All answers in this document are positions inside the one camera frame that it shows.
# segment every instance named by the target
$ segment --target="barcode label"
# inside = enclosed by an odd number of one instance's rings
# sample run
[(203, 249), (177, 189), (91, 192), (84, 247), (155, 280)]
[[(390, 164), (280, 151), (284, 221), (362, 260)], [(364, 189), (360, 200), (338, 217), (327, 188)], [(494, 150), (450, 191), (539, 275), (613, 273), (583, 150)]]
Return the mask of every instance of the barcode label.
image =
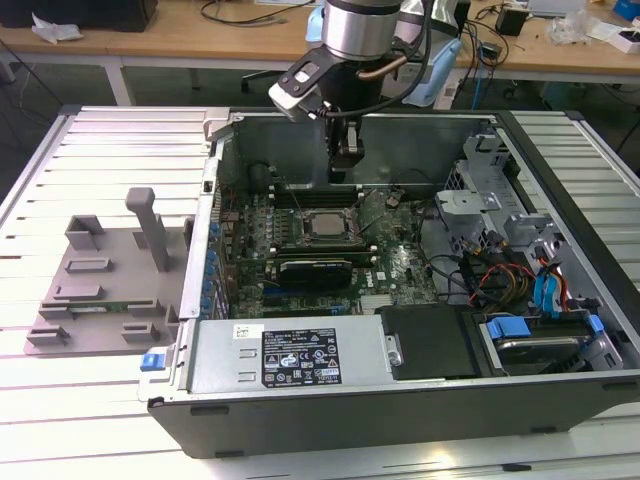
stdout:
[(233, 339), (245, 340), (248, 338), (262, 338), (263, 331), (264, 325), (261, 323), (251, 323), (247, 325), (237, 324), (233, 326)]
[(320, 373), (320, 375), (318, 375), (319, 377), (333, 377), (335, 375), (340, 375), (340, 369), (339, 368), (322, 368), (318, 373)]

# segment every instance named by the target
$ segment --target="blue cable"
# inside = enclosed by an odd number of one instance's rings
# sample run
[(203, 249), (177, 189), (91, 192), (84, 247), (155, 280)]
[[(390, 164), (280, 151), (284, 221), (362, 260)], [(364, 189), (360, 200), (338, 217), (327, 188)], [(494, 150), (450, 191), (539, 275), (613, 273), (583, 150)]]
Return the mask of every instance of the blue cable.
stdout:
[(478, 49), (478, 53), (480, 54), (480, 65), (478, 66), (478, 83), (476, 83), (476, 93), (473, 95), (473, 103), (471, 103), (471, 110), (475, 110), (478, 103), (478, 94), (480, 93), (480, 84), (482, 83), (482, 67), (484, 65), (484, 55), (482, 54), (482, 43), (480, 43), (480, 48)]

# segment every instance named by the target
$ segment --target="desk leg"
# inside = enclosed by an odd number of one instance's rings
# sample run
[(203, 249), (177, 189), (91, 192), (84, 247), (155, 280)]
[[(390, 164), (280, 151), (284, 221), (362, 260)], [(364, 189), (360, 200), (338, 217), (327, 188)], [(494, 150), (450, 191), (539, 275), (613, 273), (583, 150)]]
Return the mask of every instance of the desk leg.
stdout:
[(107, 72), (107, 78), (109, 78), (109, 84), (111, 85), (113, 96), (116, 99), (116, 104), (119, 107), (130, 107), (135, 105), (136, 101), (124, 75), (123, 68), (124, 67), (117, 63), (104, 65), (104, 70)]
[(451, 110), (453, 100), (456, 98), (456, 92), (458, 91), (458, 85), (464, 78), (464, 70), (452, 70), (447, 77), (447, 81), (444, 82), (444, 86), (438, 93), (436, 101), (433, 102), (434, 110)]
[(11, 65), (8, 63), (0, 62), (0, 81), (5, 84), (16, 81), (13, 70), (11, 70)]

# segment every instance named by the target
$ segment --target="white box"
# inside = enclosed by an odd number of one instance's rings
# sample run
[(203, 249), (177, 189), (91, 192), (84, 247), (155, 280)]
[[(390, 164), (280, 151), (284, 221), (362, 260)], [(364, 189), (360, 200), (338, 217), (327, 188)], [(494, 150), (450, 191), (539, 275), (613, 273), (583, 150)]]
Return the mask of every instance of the white box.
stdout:
[[(636, 41), (631, 41), (629, 38), (626, 38), (623, 34), (635, 34)], [(633, 30), (626, 28), (617, 35), (611, 35), (609, 37), (609, 43), (616, 47), (618, 50), (624, 53), (640, 53), (640, 32), (638, 30)]]

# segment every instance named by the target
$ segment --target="side panel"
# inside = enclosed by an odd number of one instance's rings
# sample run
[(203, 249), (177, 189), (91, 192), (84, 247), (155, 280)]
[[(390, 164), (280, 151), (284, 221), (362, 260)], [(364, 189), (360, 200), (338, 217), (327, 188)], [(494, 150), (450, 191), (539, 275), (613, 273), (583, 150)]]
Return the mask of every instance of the side panel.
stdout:
[(247, 402), (149, 413), (194, 458), (566, 431), (638, 396), (638, 381), (464, 388)]

